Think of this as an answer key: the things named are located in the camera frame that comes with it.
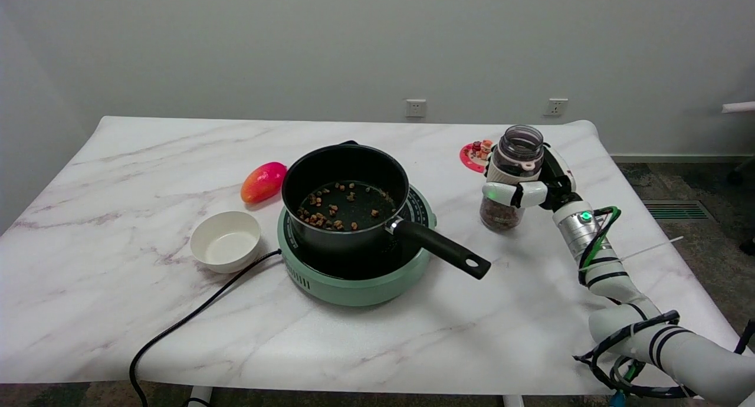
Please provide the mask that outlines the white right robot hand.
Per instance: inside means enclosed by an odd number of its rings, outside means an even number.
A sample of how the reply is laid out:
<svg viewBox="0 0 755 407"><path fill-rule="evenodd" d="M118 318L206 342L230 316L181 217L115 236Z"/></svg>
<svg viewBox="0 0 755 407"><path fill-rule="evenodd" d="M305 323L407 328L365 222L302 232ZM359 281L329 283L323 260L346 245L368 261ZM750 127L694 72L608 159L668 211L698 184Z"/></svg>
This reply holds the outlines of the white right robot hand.
<svg viewBox="0 0 755 407"><path fill-rule="evenodd" d="M572 171L549 143L544 144L544 163L535 180L515 184L485 183L481 191L486 200L517 209L540 207L556 212L569 203L583 200L576 192Z"/></svg>

